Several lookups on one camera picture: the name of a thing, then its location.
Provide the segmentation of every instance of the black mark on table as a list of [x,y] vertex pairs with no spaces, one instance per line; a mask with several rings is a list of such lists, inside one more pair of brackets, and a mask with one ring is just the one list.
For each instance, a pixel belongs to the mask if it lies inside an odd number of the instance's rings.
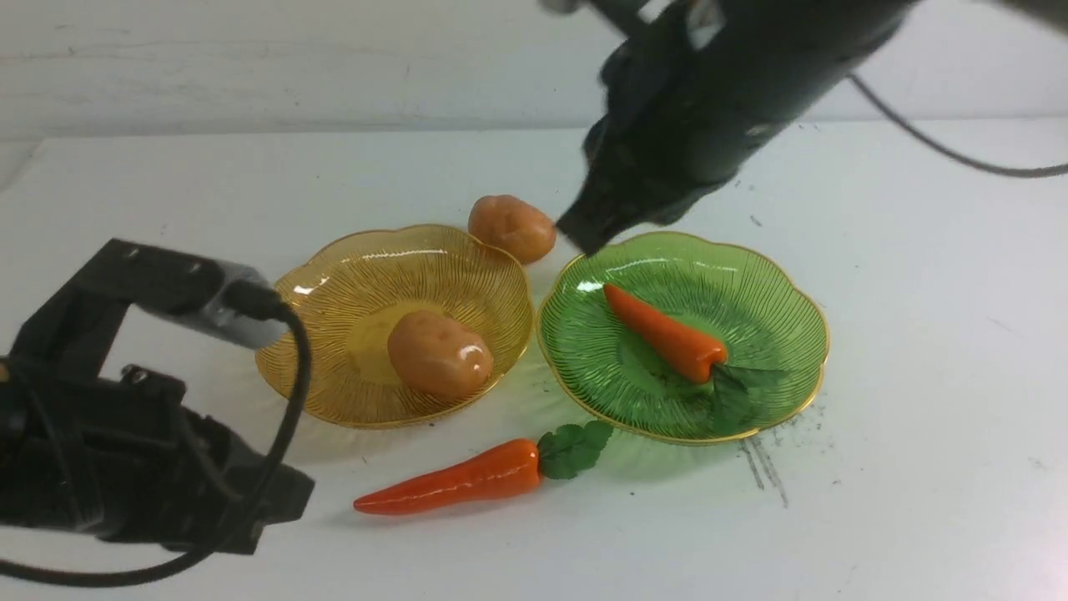
[[789,507],[790,501],[786,497],[786,489],[783,488],[783,481],[779,477],[775,464],[771,461],[771,456],[768,455],[768,452],[764,448],[764,443],[759,439],[753,437],[751,441],[750,445],[753,447],[753,453],[756,455],[757,461],[760,462],[760,468],[764,469],[764,475],[771,483],[771,486],[779,490],[779,496],[783,500],[783,508]]
[[989,317],[988,317],[988,318],[987,318],[987,321],[988,321],[988,322],[990,322],[990,323],[992,323],[992,325],[994,325],[995,327],[998,327],[998,328],[1000,328],[1000,329],[1004,330],[1005,332],[1008,332],[1009,334],[1015,334],[1015,335],[1017,335],[1017,336],[1019,336],[1019,335],[1020,335],[1020,333],[1019,333],[1019,332],[1017,332],[1017,331],[1012,330],[1012,329],[1011,329],[1011,327],[1009,327],[1009,326],[1008,326],[1007,323],[1005,323],[1005,322],[1003,322],[1003,321],[1001,321],[1001,320],[998,320],[998,319],[994,319],[994,318],[989,318]]
[[763,491],[764,480],[760,479],[760,471],[756,469],[756,462],[753,461],[753,452],[749,450],[749,442],[738,441],[738,447],[741,449],[741,453],[745,454],[745,461],[749,461],[749,471],[753,473],[756,487]]

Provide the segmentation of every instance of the toy carrot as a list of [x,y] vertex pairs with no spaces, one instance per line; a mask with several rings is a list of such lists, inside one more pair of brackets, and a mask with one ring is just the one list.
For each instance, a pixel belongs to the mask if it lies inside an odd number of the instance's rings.
[[619,286],[606,283],[604,298],[615,317],[642,337],[672,369],[694,384],[712,377],[712,366],[725,364],[723,343],[696,329],[673,320]]
[[611,426],[595,421],[585,427],[561,426],[537,443],[508,441],[464,463],[361,496],[352,502],[352,508],[363,513],[408,516],[527,494],[541,485],[543,477],[568,480],[593,468],[612,432]]

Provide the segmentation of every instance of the brown potato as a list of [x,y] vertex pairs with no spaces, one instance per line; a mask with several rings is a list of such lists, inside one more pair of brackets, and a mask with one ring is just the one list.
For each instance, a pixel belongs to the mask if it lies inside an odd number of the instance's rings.
[[524,265],[545,256],[556,243],[552,219],[508,194],[480,197],[468,217],[468,232]]
[[400,318],[386,344],[390,363],[413,391],[462,399],[477,393],[493,371],[481,336],[430,312]]

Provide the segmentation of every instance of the amber glass bowl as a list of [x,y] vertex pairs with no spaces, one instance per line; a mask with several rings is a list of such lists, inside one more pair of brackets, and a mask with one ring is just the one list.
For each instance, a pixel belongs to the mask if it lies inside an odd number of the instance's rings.
[[[527,350],[534,327],[530,281],[508,253],[445,225],[343,237],[276,284],[308,328],[312,384],[307,411],[349,428],[395,428],[458,411],[486,394]],[[386,341],[405,315],[426,310],[477,333],[493,374],[466,399],[417,393],[397,378]],[[268,384],[287,396],[293,337],[256,353]]]

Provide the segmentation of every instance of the white tabletop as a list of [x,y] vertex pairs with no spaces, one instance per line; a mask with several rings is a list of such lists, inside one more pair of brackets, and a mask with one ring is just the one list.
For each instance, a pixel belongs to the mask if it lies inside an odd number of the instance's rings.
[[[1068,159],[1068,121],[928,127],[989,159]],[[462,224],[486,193],[559,215],[583,175],[581,138],[46,141],[0,196],[0,339],[110,236],[279,275],[349,232]],[[0,599],[1068,598],[1068,179],[977,174],[885,124],[797,126],[678,228],[768,254],[830,320],[817,404],[744,449],[617,434],[597,469],[524,499],[396,521],[352,512],[361,493],[582,420],[532,348],[434,427],[305,417],[288,461],[315,493],[252,557],[132,590],[0,581]],[[571,254],[560,244],[533,267],[538,296]],[[111,358],[107,376],[137,361],[186,380],[190,407],[261,449],[281,415],[251,353],[143,315]],[[3,531],[0,556],[121,569],[169,555]]]

